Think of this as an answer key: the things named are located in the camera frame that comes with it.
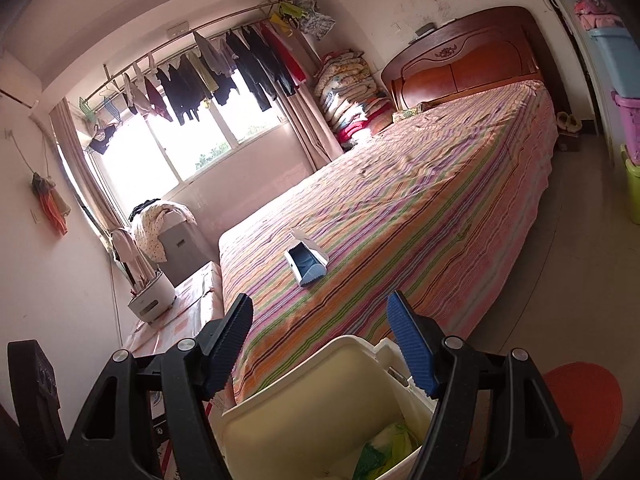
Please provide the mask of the white plastic trash bin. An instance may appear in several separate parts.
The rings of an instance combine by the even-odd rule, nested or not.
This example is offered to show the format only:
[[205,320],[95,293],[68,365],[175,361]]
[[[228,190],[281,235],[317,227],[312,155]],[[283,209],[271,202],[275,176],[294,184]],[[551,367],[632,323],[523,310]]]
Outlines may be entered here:
[[405,479],[435,406],[393,341],[341,336],[224,413],[216,438],[235,479]]

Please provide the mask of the white desktop organizer box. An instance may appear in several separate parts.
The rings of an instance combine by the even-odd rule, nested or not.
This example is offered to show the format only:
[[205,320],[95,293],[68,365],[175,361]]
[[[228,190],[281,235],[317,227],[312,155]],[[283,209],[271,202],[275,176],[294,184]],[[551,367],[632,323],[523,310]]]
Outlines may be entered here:
[[152,323],[176,300],[176,290],[162,271],[157,271],[149,284],[129,301],[129,310],[142,322]]

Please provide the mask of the white blue box on bed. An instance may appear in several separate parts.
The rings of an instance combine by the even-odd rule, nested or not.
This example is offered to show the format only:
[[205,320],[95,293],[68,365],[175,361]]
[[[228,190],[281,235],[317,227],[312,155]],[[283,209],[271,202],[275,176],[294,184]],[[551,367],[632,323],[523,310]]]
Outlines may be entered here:
[[305,287],[328,272],[329,256],[303,231],[290,229],[291,246],[284,252],[296,284]]

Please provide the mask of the grey cabinet with cloth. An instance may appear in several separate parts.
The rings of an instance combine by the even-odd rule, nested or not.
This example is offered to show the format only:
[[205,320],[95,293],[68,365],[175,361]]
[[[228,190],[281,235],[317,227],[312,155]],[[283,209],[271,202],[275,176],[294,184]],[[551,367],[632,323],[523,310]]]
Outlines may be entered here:
[[177,286],[215,252],[187,206],[168,200],[146,200],[129,216],[134,240],[142,252]]

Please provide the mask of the striped bed sheet mattress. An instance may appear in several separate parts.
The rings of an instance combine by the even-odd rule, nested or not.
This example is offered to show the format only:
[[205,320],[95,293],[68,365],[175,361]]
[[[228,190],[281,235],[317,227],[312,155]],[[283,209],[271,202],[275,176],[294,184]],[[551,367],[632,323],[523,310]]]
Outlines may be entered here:
[[[224,302],[244,292],[254,304],[235,400],[338,336],[390,336],[395,290],[446,333],[469,336],[536,220],[557,136],[544,84],[506,84],[389,126],[224,232]],[[290,229],[329,256],[305,287],[284,258]]]

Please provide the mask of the pink curtain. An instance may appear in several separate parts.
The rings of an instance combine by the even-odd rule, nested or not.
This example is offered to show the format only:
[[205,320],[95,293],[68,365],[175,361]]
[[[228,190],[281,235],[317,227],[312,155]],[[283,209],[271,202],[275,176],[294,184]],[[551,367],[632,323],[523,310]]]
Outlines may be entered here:
[[308,88],[302,84],[292,96],[276,86],[278,100],[313,172],[344,154]]

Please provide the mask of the stack of folded quilts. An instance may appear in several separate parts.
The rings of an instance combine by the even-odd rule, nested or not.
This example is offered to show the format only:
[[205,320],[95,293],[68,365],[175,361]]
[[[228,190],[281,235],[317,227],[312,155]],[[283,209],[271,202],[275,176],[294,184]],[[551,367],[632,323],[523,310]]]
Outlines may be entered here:
[[346,49],[326,54],[314,78],[314,97],[345,152],[393,123],[395,105],[373,77],[362,52]]

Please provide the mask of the green storage bin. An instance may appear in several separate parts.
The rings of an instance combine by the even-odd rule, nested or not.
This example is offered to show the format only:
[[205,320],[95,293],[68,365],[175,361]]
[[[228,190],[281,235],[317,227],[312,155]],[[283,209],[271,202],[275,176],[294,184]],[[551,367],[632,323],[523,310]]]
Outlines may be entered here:
[[620,146],[620,156],[626,170],[629,217],[638,226],[640,224],[640,167],[629,157],[625,144]]

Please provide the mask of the hanging dark clothes row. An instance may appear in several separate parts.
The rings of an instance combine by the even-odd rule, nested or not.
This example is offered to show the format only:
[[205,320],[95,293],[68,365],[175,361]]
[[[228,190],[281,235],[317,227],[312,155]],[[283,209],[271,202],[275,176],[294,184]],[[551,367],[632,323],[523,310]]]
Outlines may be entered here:
[[198,28],[186,34],[193,46],[177,53],[177,66],[165,60],[162,70],[148,54],[148,70],[136,71],[131,79],[128,70],[117,76],[122,85],[116,92],[124,97],[132,114],[155,114],[167,119],[175,114],[179,124],[198,116],[196,109],[203,101],[214,100],[224,105],[235,88],[232,74],[238,72],[264,112],[279,93],[296,96],[306,82],[306,74],[277,33],[301,34],[321,39],[335,25],[329,15],[319,11],[316,0],[268,1],[254,9],[269,10],[265,20],[238,26],[207,38]]

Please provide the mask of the wooden bed headboard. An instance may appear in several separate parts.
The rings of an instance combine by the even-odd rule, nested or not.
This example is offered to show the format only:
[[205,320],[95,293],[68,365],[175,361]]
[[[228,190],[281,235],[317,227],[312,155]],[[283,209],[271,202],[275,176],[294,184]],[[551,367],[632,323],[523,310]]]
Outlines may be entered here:
[[551,50],[533,14],[498,6],[457,18],[416,40],[381,72],[398,110],[535,79],[556,110],[570,102]]

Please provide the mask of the purple storage bin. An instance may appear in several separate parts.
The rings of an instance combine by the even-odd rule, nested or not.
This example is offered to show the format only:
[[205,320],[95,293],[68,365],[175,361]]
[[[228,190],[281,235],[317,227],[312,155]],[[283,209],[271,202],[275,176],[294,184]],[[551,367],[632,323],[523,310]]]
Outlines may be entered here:
[[612,100],[618,107],[622,118],[627,153],[631,161],[638,166],[640,158],[640,100],[624,98],[615,90],[611,92]]

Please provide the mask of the white air conditioner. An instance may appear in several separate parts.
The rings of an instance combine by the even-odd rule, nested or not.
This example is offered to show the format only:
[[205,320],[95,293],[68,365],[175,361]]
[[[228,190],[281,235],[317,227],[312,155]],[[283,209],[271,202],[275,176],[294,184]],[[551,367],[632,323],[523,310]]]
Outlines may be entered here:
[[42,92],[40,79],[8,50],[1,51],[0,88],[2,96],[30,110],[39,104]]

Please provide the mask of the orange cloth on wall hook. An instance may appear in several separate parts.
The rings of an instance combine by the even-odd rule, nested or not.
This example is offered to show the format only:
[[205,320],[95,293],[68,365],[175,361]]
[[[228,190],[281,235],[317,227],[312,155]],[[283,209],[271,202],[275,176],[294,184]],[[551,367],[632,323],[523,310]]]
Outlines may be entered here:
[[55,182],[34,172],[30,187],[52,228],[58,235],[66,235],[68,232],[66,219],[70,215],[70,206],[58,192]]

